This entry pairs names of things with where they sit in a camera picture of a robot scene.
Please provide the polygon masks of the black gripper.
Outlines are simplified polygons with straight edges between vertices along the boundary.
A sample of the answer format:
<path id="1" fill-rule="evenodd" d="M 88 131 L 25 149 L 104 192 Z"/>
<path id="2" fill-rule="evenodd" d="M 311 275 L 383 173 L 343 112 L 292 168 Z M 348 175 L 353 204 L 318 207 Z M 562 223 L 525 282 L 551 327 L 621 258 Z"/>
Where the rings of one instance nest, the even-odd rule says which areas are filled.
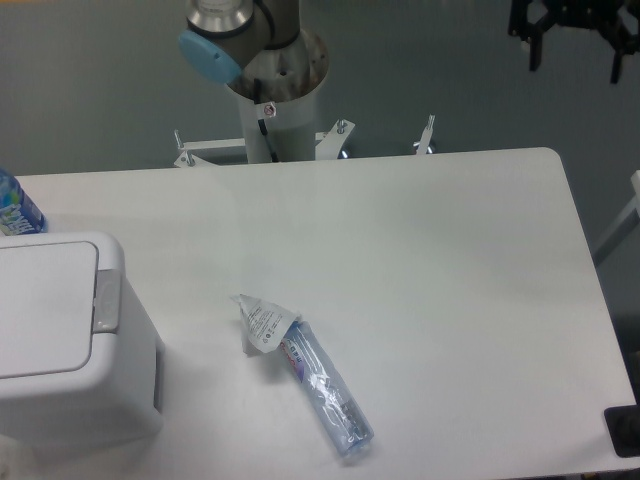
<path id="1" fill-rule="evenodd" d="M 529 70 L 542 59 L 543 35 L 554 26 L 599 32 L 614 51 L 610 83 L 617 84 L 623 60 L 639 51 L 638 1 L 512 1 L 507 33 L 529 44 Z"/>

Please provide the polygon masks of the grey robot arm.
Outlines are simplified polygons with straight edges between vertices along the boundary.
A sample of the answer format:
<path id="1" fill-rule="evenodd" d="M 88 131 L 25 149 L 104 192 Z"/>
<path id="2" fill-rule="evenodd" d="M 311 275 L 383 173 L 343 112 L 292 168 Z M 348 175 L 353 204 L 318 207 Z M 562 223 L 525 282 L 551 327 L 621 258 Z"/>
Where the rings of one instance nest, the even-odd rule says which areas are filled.
<path id="1" fill-rule="evenodd" d="M 622 75 L 624 59 L 639 52 L 639 30 L 622 18 L 639 19 L 637 1 L 544 1 L 530 19 L 531 1 L 510 3 L 507 34 L 529 45 L 531 72 L 542 62 L 543 39 L 553 27 L 597 32 L 612 48 L 610 83 Z M 186 61 L 218 84 L 237 81 L 263 52 L 280 52 L 302 35 L 298 1 L 188 1 L 186 29 L 178 37 Z"/>

